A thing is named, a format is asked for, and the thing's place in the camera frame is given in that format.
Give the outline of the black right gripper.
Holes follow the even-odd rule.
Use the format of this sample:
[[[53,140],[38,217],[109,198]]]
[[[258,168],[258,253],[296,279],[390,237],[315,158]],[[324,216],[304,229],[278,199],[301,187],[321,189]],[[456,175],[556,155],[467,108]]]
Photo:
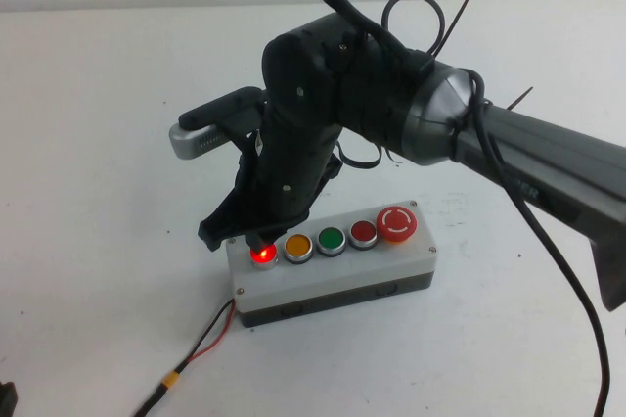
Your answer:
[[[233,189],[199,225],[211,252],[243,234],[249,247],[271,246],[307,215],[341,131],[342,43],[341,24],[307,24],[266,45],[261,68],[268,107],[253,184],[246,196],[254,157],[243,152]]]

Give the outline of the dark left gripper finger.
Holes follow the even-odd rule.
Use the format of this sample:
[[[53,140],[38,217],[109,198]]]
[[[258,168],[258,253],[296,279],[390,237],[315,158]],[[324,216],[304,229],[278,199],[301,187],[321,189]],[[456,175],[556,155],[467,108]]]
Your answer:
[[[18,394],[13,382],[0,383],[0,417],[12,417],[18,403]]]

